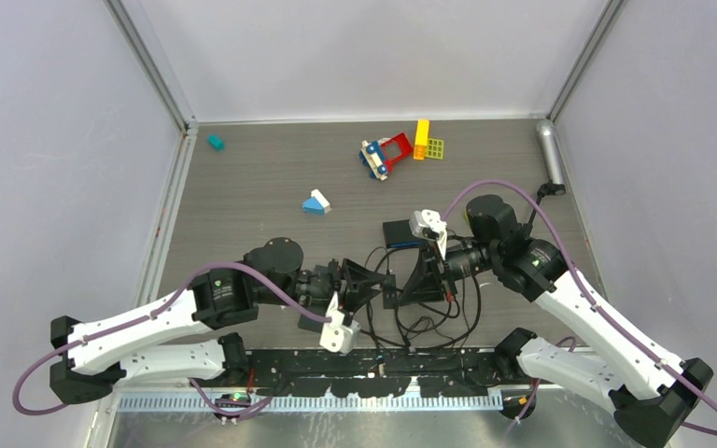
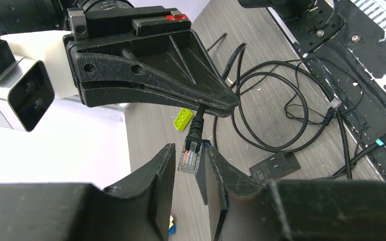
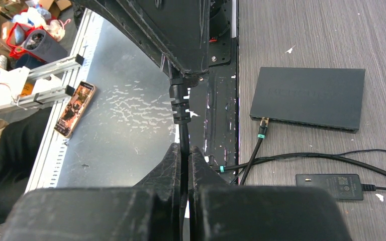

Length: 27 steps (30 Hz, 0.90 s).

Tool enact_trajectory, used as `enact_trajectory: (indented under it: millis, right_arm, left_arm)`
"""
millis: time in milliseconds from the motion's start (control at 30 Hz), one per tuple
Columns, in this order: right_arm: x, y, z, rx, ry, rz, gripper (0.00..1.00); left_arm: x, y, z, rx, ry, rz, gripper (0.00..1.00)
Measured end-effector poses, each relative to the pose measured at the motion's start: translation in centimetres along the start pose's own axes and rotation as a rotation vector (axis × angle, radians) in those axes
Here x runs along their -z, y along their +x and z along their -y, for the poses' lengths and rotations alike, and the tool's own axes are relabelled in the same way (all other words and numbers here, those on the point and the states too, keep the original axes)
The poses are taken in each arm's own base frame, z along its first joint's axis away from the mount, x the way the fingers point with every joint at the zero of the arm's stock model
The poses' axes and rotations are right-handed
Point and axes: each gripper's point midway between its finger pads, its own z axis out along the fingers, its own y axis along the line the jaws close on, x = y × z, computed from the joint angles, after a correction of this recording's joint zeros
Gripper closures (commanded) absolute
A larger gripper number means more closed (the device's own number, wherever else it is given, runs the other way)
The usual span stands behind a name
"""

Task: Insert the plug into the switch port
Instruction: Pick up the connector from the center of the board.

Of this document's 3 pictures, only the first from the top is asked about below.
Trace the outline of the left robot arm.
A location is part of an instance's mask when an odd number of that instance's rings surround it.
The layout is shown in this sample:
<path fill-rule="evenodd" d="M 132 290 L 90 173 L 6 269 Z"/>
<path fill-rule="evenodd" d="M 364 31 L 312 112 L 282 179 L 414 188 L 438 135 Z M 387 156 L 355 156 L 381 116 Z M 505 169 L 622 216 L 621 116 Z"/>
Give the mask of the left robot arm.
<path fill-rule="evenodd" d="M 61 359 L 49 368 L 50 389 L 63 404 L 76 405 L 128 383 L 194 378 L 240 385 L 251 367 L 239 335 L 189 345 L 176 340 L 254 321 L 262 305 L 295 309 L 300 329 L 318 333 L 320 348 L 349 353 L 361 331 L 356 312 L 396 281 L 351 259 L 305 270 L 303 258 L 298 243 L 277 237 L 239 261 L 208 264 L 179 290 L 123 314 L 53 319 L 50 342 Z"/>

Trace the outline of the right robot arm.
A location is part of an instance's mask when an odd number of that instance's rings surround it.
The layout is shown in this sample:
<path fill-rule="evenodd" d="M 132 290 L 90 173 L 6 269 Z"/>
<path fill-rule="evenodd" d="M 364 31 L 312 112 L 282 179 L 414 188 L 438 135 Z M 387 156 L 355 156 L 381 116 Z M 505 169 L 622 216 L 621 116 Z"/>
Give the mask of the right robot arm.
<path fill-rule="evenodd" d="M 609 412 L 617 426 L 644 447 L 663 447 L 699 402 L 712 368 L 683 359 L 646 336 L 615 310 L 554 244 L 531 237 L 513 208 L 498 195 L 466 206 L 472 236 L 447 245 L 448 228 L 433 210 L 408 221 L 423 240 L 422 281 L 455 291 L 455 282 L 492 272 L 501 284 L 567 325 L 597 354 L 567 352 L 534 332 L 517 328 L 495 348 L 496 371 L 508 383 L 526 376 L 557 384 Z"/>

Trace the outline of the black power adapter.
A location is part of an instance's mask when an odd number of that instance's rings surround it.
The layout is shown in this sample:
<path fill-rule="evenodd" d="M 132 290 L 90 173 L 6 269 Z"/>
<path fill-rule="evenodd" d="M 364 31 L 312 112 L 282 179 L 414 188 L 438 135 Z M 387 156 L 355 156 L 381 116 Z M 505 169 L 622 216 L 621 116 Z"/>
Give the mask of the black power adapter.
<path fill-rule="evenodd" d="M 394 309 L 397 305 L 398 290 L 395 287 L 386 287 L 383 290 L 383 308 L 387 310 Z"/>

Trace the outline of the black network switch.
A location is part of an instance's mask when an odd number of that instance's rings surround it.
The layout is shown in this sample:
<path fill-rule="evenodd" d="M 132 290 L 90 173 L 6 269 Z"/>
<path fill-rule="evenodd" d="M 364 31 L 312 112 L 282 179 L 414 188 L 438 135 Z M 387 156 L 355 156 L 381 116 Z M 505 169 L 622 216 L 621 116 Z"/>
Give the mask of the black network switch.
<path fill-rule="evenodd" d="M 385 221 L 381 226 L 385 248 L 417 247 L 422 239 L 415 236 L 407 219 Z"/>

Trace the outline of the black mini tripod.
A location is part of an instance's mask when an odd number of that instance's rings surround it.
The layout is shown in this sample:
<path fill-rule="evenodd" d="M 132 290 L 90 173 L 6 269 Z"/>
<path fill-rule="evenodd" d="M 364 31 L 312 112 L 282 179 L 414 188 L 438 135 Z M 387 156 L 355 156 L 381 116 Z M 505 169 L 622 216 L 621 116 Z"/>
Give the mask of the black mini tripod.
<path fill-rule="evenodd" d="M 537 206 L 541 205 L 542 200 L 547 196 L 561 196 L 567 191 L 567 187 L 564 184 L 556 184 L 554 181 L 547 181 L 541 184 L 536 192 L 535 203 Z M 533 229 L 533 223 L 538 215 L 537 211 L 533 209 L 529 215 L 529 219 L 526 224 L 523 225 L 523 231 L 526 238 L 529 238 Z"/>

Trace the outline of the blue white toy brick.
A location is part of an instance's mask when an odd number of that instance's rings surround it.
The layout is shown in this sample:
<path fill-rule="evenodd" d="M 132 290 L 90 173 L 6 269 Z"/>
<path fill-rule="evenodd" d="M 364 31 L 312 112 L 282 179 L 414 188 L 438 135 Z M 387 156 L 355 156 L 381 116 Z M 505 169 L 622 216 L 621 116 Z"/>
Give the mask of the blue white toy brick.
<path fill-rule="evenodd" d="M 310 197 L 302 203 L 302 210 L 305 214 L 324 216 L 329 213 L 331 206 L 318 189 L 313 189 Z"/>

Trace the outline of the silver microphone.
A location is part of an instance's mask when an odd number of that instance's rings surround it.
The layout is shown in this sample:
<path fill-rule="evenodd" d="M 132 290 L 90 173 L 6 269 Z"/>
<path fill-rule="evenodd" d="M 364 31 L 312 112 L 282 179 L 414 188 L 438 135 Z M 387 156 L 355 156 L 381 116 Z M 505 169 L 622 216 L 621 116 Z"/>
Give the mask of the silver microphone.
<path fill-rule="evenodd" d="M 565 177 L 557 143 L 555 125 L 548 119 L 540 120 L 536 125 L 536 134 L 541 146 L 546 172 L 556 189 L 565 188 Z"/>

